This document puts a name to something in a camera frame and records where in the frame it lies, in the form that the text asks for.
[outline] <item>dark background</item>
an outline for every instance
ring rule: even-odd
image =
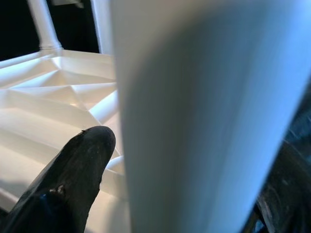
[[[58,40],[66,50],[99,52],[90,0],[52,5],[47,0]],[[27,0],[1,1],[0,61],[39,51],[39,39]]]

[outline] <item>white column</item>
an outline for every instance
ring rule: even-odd
[[[46,0],[28,0],[35,27],[40,40],[40,49],[43,52],[60,50],[52,18]]]
[[[132,232],[240,232],[310,76],[310,1],[111,4]]]
[[[100,53],[112,54],[109,0],[91,0]]]

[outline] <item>white pillar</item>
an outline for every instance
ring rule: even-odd
[[[240,232],[310,76],[310,1],[111,4],[132,232]]]
[[[100,53],[112,54],[109,0],[91,0]]]
[[[41,51],[49,53],[60,50],[62,47],[57,39],[46,0],[28,0],[28,5],[39,36]]]

